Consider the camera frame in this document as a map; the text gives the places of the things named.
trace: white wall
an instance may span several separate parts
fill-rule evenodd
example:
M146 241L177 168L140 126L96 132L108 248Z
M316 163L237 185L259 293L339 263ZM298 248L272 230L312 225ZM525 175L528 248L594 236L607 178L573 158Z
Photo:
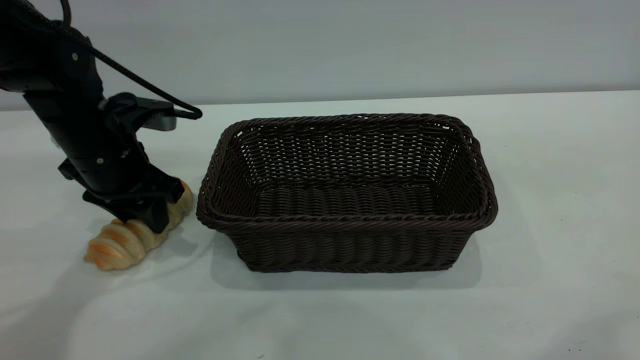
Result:
M640 88L640 0L71 3L97 48L196 103ZM99 70L106 95L148 95Z

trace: bread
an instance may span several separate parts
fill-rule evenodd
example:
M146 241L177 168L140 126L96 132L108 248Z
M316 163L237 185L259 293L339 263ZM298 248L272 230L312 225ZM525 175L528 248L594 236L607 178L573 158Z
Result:
M147 252L160 245L193 207L193 193L180 180L184 193L175 204L167 204L169 224L159 233L154 233L144 222L132 219L123 223L114 219L100 231L98 237L89 241L84 260L95 263L100 270L123 270L142 261Z

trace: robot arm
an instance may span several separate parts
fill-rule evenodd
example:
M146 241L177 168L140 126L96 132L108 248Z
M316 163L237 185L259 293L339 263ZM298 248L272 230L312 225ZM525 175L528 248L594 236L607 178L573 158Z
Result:
M24 93L67 155L60 172L86 188L85 201L161 233L169 222L167 202L176 203L184 188L149 163L136 132L140 127L169 131L176 117L197 119L202 112L94 49L70 27L68 4L62 3L65 20L56 21L25 0L0 0L0 88ZM171 102L128 93L105 99L96 57ZM172 103L191 112L175 110Z

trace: white table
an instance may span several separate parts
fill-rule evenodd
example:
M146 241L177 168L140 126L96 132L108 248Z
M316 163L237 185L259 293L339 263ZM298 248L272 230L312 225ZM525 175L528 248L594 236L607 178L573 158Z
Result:
M124 272L83 263L110 221L56 170L30 111L0 113L0 359L638 359L640 92L203 106L143 129L194 192L253 117L446 113L482 144L500 212L446 272L257 274L192 213Z

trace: wicker basket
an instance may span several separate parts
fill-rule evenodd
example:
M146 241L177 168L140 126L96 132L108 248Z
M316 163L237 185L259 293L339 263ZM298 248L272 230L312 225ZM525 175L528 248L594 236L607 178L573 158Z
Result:
M359 114L230 126L197 215L254 271L409 272L451 267L497 210L459 119Z

